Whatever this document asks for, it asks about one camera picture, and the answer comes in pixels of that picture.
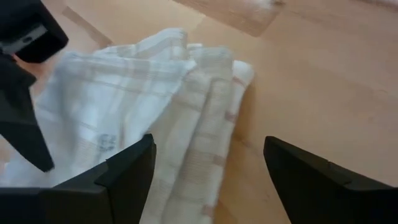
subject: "fabric fold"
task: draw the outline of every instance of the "fabric fold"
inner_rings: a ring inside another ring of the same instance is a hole
[[[42,173],[14,153],[0,185],[53,187],[151,133],[157,158],[140,223],[212,223],[254,70],[227,47],[187,39],[169,28],[132,45],[66,53],[35,102],[55,169]]]

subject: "white cloth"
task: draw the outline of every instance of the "white cloth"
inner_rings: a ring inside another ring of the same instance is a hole
[[[157,158],[141,224],[211,223],[229,140],[253,76],[251,66],[234,61],[225,47],[187,44],[181,29],[92,55],[66,54],[35,109],[55,159],[52,173],[71,178],[148,131]],[[100,134],[114,136],[119,144],[98,152]],[[59,159],[65,155],[68,159]],[[6,168],[21,171],[14,170],[13,176],[34,168],[17,158]],[[11,182],[41,186],[64,181],[51,173],[30,174],[34,181]]]

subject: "wooden table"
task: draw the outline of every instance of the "wooden table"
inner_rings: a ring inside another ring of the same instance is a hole
[[[131,44],[183,27],[189,42],[226,45],[254,66],[215,223],[290,223],[262,155],[268,135],[398,185],[396,12],[357,0],[286,0],[266,10],[261,0],[177,1],[189,7],[168,0],[44,2],[71,38],[68,49]]]

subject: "beige stripe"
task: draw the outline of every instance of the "beige stripe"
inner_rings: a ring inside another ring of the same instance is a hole
[[[214,207],[212,207],[210,205],[204,205],[201,209],[201,214],[213,218],[214,217]]]
[[[99,81],[99,80],[89,80],[89,79],[85,79],[85,78],[82,78],[82,77],[76,77],[76,78],[79,79],[79,80],[88,81],[90,83],[97,83],[97,84],[101,84],[101,85],[104,85],[104,86],[109,86],[109,87],[112,87],[112,88],[115,88],[115,89],[128,91],[128,92],[131,92],[131,93],[154,95],[154,96],[159,96],[159,97],[166,97],[166,96],[172,95],[172,93],[157,93],[157,92],[154,92],[154,91],[142,91],[140,89],[126,88],[126,87],[122,87],[122,86],[115,85],[115,84],[112,84],[112,83],[102,82],[102,81]]]
[[[226,163],[226,159],[219,155],[214,155],[213,163],[220,167],[224,167]]]
[[[82,121],[77,121],[77,120],[76,120],[76,122],[78,122],[81,126],[87,128],[87,129],[90,129],[90,130],[92,130],[92,131],[97,131],[97,127],[94,127],[94,126],[92,126],[92,125],[90,125],[90,124],[87,124],[87,123],[84,123],[84,122],[82,122]]]
[[[223,77],[214,77],[211,79],[211,82],[226,82],[226,83],[231,83],[230,78],[223,78]]]
[[[115,65],[112,63],[101,63],[104,59],[101,57],[79,57],[80,60],[77,62],[79,65],[85,64],[90,69],[90,73],[93,77],[95,77],[98,73],[102,74],[112,74],[117,75],[119,77],[128,77],[128,78],[136,78],[136,79],[154,79],[159,81],[176,81],[176,72],[175,71],[164,71],[164,70],[151,70],[151,67],[162,68],[161,64],[148,62],[134,62],[131,60],[121,60],[123,65]]]
[[[151,67],[151,64],[150,63],[145,63],[145,64],[143,64],[143,66],[144,66],[144,69],[142,70],[142,71],[146,71],[148,74],[150,73],[150,71],[151,71],[151,69],[152,69],[152,67]],[[136,66],[134,66],[134,73],[136,73],[137,72],[137,68],[136,68]],[[145,81],[145,84],[147,84],[148,82],[155,82],[154,80],[146,80]],[[139,89],[139,91],[140,92],[143,92],[144,91],[144,88],[145,88],[145,86],[147,86],[147,85],[145,85],[145,84],[143,84],[143,85],[141,85],[140,86],[140,89]]]
[[[185,158],[180,178],[193,184],[207,183],[209,166],[213,163],[214,154],[188,149]]]
[[[192,70],[187,75],[185,75],[182,79],[185,88],[188,89],[190,93],[207,95],[209,92],[209,86],[198,85],[197,81],[195,80],[196,78],[194,78],[193,76],[202,76],[202,74],[200,74],[198,70]]]
[[[173,98],[173,101],[174,101],[176,104],[178,104],[178,105],[180,105],[180,106],[182,106],[182,107],[190,108],[191,110],[195,110],[195,111],[201,113],[201,110],[202,110],[202,107],[201,107],[201,106],[198,106],[198,105],[195,105],[195,104],[193,104],[193,103],[187,102],[187,101],[185,101],[185,99],[183,99],[183,98],[180,97],[180,96],[174,97],[174,98]]]
[[[231,123],[235,123],[236,122],[236,117],[237,117],[236,114],[233,114],[230,111],[225,111],[225,116],[224,116],[225,120],[227,120],[227,121],[229,121]]]
[[[239,85],[241,85],[241,86],[243,86],[243,87],[246,87],[246,83],[244,83],[242,79],[240,79],[240,78],[238,78],[238,77],[236,77],[236,76],[234,76],[234,77],[232,78],[232,82],[234,82],[234,83],[236,83],[236,84],[239,84]]]

